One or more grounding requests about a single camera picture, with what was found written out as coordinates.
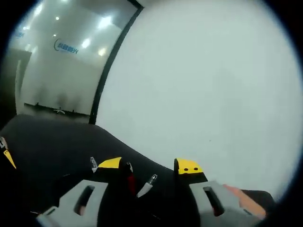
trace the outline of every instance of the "yellow tab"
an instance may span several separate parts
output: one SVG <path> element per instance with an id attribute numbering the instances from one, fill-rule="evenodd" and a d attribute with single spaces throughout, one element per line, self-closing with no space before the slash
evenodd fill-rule
<path id="1" fill-rule="evenodd" d="M 4 153 L 4 155 L 8 158 L 8 160 L 10 161 L 10 163 L 14 166 L 14 168 L 16 169 L 15 163 L 14 163 L 14 161 L 13 161 L 13 159 L 12 159 L 12 157 L 11 157 L 9 151 L 8 151 L 8 150 L 5 150 L 3 153 Z"/>
<path id="2" fill-rule="evenodd" d="M 177 158 L 179 165 L 179 174 L 203 173 L 203 169 L 194 161 Z"/>
<path id="3" fill-rule="evenodd" d="M 118 169 L 120 160 L 121 160 L 121 157 L 116 157 L 116 158 L 113 158 L 113 159 L 109 159 L 109 160 L 106 160 L 106 161 L 102 162 L 98 167 Z"/>

